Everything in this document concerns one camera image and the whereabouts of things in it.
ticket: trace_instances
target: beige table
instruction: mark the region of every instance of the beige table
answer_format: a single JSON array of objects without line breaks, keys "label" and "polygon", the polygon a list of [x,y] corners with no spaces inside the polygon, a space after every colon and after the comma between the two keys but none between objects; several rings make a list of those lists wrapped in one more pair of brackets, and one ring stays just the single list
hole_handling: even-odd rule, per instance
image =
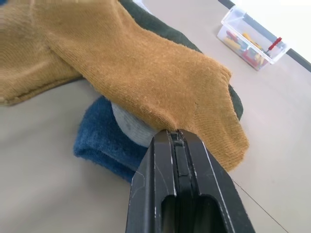
[{"label": "beige table", "polygon": [[[256,72],[216,38],[217,0],[146,0],[148,9],[233,72],[250,149],[230,173],[258,233],[311,232],[311,73],[284,56]],[[86,81],[0,108],[0,232],[122,233],[129,184],[75,158],[99,96]]]}]

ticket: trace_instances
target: dark green sock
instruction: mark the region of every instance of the dark green sock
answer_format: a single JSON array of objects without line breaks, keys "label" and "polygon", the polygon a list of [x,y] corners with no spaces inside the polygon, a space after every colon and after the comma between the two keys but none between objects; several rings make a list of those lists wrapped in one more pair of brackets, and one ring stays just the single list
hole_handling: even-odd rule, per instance
[{"label": "dark green sock", "polygon": [[[135,22],[142,28],[152,31],[155,34],[170,41],[173,41],[177,44],[181,44],[190,49],[201,52],[198,47],[196,47],[191,41],[188,40],[188,38],[186,38],[185,35],[175,30],[174,28],[166,25],[157,17],[141,9],[132,0],[120,0],[120,3],[128,11],[128,13],[130,13]],[[233,103],[234,111],[238,119],[240,120],[243,114],[243,105],[241,99],[231,85],[229,85],[229,92]]]}]

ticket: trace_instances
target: pile of socks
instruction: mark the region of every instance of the pile of socks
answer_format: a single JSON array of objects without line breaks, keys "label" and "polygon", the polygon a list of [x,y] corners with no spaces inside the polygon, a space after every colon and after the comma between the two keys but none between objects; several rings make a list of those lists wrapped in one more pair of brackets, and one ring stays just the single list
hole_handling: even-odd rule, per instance
[{"label": "pile of socks", "polygon": [[81,122],[77,157],[130,181],[152,137],[182,128],[201,137],[226,170],[241,162],[248,141],[229,70],[139,0],[56,2],[0,8],[2,104],[83,76],[103,96]]}]

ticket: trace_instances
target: transparent storage box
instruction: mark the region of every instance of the transparent storage box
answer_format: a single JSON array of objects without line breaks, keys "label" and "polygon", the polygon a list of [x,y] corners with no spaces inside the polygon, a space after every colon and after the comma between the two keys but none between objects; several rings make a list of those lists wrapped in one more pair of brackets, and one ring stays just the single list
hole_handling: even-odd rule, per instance
[{"label": "transparent storage box", "polygon": [[222,25],[218,38],[256,70],[274,64],[289,49],[282,38],[270,33],[238,6],[230,9]]}]

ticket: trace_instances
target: colorful toy pieces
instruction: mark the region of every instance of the colorful toy pieces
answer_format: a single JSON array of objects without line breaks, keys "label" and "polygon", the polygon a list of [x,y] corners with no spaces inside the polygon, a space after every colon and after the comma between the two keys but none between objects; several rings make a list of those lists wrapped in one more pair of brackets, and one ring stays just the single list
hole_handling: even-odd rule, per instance
[{"label": "colorful toy pieces", "polygon": [[[264,59],[264,57],[257,53],[253,48],[248,46],[248,44],[246,44],[238,36],[234,35],[230,31],[226,31],[226,34],[227,37],[224,38],[224,42],[239,52],[240,56],[249,64],[251,64],[255,69],[260,70],[265,64],[267,64],[267,61]],[[245,39],[264,52],[263,48],[255,41],[253,41],[247,33],[243,33],[242,35],[245,37]]]}]

